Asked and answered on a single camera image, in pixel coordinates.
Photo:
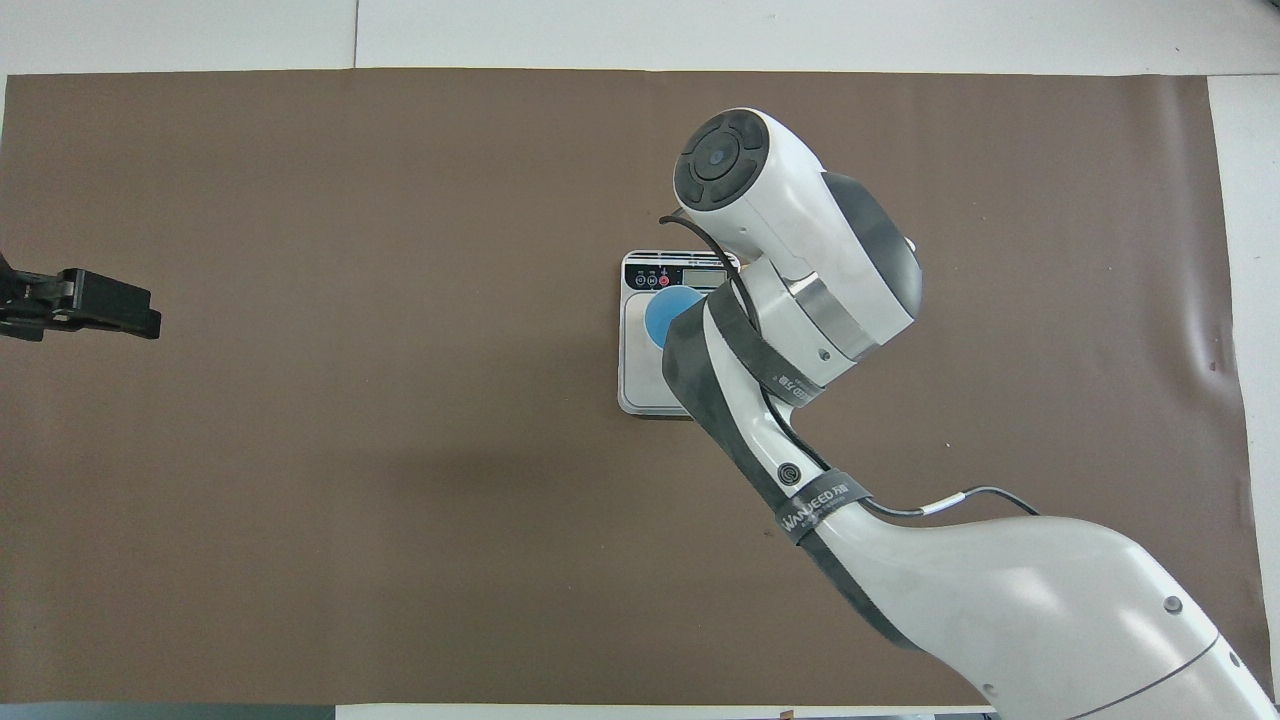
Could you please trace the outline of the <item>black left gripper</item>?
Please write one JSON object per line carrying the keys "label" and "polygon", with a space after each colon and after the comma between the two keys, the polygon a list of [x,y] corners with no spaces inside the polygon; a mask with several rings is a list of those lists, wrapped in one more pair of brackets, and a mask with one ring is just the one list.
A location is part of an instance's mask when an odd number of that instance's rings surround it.
{"label": "black left gripper", "polygon": [[145,288],[82,268],[65,269],[60,277],[19,272],[1,255],[3,336],[41,342],[52,328],[59,299],[78,329],[143,340],[161,334],[163,314],[150,307],[151,293]]}

